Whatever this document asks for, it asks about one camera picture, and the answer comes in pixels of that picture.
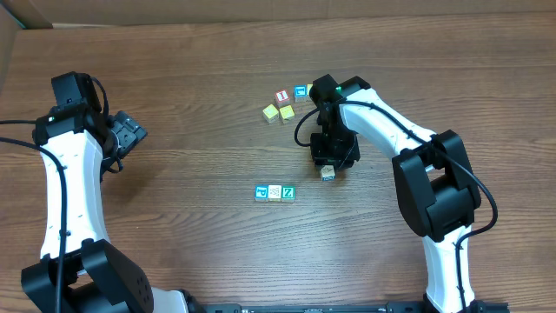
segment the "black cable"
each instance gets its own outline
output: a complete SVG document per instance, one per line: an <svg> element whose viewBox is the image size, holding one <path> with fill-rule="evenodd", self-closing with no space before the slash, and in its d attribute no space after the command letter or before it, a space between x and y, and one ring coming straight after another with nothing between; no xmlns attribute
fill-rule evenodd
<svg viewBox="0 0 556 313"><path fill-rule="evenodd" d="M58 272L56 275L56 313L62 313L62 293L63 293L63 255L66 253L66 236L67 236L67 222L68 222L68 189L66 186L66 177L63 174L64 167L58 161L58 159L48 150L37 146L32 143L26 143L16 139L3 138L0 137L0 142L11 143L20 145L23 147L31 148L42 152L44 155L52 159L52 162L56 165L58 174L60 175L60 184L62 191L62 212L60 214L60 252L58 254Z"/></svg>
<svg viewBox="0 0 556 313"><path fill-rule="evenodd" d="M108 115L109 115L109 106L108 106L108 98L106 97L106 90L104 90L103 85L101 84L101 82L96 79L96 77L91 77L90 78L93 82L95 82L98 85L98 88L101 89L101 91L103 92L103 98L104 98L104 107L103 107L103 114L104 114L104 120L108 121Z"/></svg>
<svg viewBox="0 0 556 313"><path fill-rule="evenodd" d="M5 121L0 121L0 125L5 125L5 124L17 124L17 123L26 123L26 124L35 124L35 121L25 121L25 120L5 120Z"/></svg>
<svg viewBox="0 0 556 313"><path fill-rule="evenodd" d="M303 124L303 122L305 122L308 118L310 118L314 113L318 112L319 108L316 108L312 111L310 111L309 113L307 113L307 115L305 115L301 121L299 121L299 123L297 124L297 126L295 126L295 132L294 132L294 140L295 143L297 143L298 145L300 145L301 147L310 147L311 143L300 143L299 139L297 138L297 133L299 133L299 128L301 127L301 125Z"/></svg>
<svg viewBox="0 0 556 313"><path fill-rule="evenodd" d="M360 101L345 101L344 104L357 104L357 105L368 107L368 108L373 109L373 110L378 110L385 117L387 117L390 121L392 121L392 123L395 123L398 127L400 127L400 129L403 130L403 132L405 132L408 136L410 136L415 141L417 141L419 143L422 143L422 144L427 144L428 143L424 139L421 139L420 137L415 135L410 129L408 129L404 124L402 124L395 117L393 117L392 114L390 114L388 111L382 109L381 107L377 106L374 103L364 103L364 102L360 102ZM459 164L454 159L452 159L444 151L434 147L432 144L430 146L433 148L434 152L437 153L439 156L441 156L444 160L448 161L450 164L452 164L453 166L462 170L464 173L466 173L466 175L471 177L471 179L473 179L473 181L479 186L479 188L485 194L486 199L488 199L488 202L490 203L491 207L493 208L493 218L491 219L491 221L486 226L484 226L483 228L480 228L478 230L470 231L469 233L465 234L460 239L458 239L458 241L455 244L455 262L456 262L456 271L457 271L457 276L458 276L458 290L460 291L460 298L461 298L461 307L462 307L463 310L467 311L467 309L466 309L466 307L467 307L466 306L466 300L465 300L465 295L464 295L465 291L463 290L463 283L462 283L462 278L461 278L461 259L460 259L461 243L463 243L463 241L468 239L469 237L482 234L485 231L488 231L492 227L494 227L494 225L496 224L496 221L498 220L498 206L496 205L496 202L494 201L493 195L490 193L488 188L481 182L481 180L479 178L477 178L477 176L475 176L468 169L463 167L463 165Z"/></svg>

